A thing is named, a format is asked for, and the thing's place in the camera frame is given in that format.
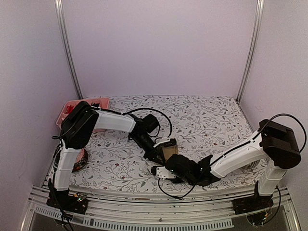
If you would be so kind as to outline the tan beige underwear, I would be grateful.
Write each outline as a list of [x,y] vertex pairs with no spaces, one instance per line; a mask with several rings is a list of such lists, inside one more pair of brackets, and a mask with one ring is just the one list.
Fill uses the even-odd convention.
[[178,146],[173,145],[169,147],[162,147],[163,155],[165,158],[165,161],[167,161],[173,154],[178,154]]

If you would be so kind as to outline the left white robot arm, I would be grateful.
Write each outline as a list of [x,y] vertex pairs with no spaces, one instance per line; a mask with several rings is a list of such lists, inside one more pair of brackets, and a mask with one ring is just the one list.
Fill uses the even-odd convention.
[[132,112],[122,114],[80,101],[62,122],[60,135],[53,136],[62,146],[56,156],[54,176],[51,178],[53,188],[57,190],[53,194],[53,201],[61,209],[70,207],[71,197],[63,191],[69,189],[75,160],[96,129],[127,133],[128,138],[144,150],[146,159],[163,166],[166,163],[163,151],[149,135],[157,126],[158,120],[152,114],[138,118]]

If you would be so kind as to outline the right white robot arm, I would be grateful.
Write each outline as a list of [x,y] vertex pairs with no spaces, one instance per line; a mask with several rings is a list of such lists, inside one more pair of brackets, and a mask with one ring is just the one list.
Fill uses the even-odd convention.
[[264,119],[259,129],[247,140],[223,152],[218,157],[209,155],[195,162],[180,154],[173,154],[165,163],[167,176],[176,176],[190,185],[208,186],[229,173],[254,161],[268,158],[265,173],[257,183],[257,193],[249,198],[249,206],[259,210],[267,203],[274,188],[287,170],[301,161],[294,131]]

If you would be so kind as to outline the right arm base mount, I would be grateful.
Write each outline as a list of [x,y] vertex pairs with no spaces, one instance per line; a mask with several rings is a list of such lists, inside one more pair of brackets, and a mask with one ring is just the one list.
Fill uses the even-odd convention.
[[272,195],[261,196],[259,194],[258,183],[259,181],[255,184],[254,194],[252,196],[232,200],[232,208],[236,215],[270,208],[274,205]]

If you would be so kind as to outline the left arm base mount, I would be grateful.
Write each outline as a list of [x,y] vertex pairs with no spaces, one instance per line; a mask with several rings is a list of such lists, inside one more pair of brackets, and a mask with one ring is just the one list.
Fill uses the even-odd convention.
[[69,194],[69,189],[65,191],[57,191],[50,189],[49,198],[46,204],[50,207],[78,214],[85,214],[88,208],[87,196],[82,193]]

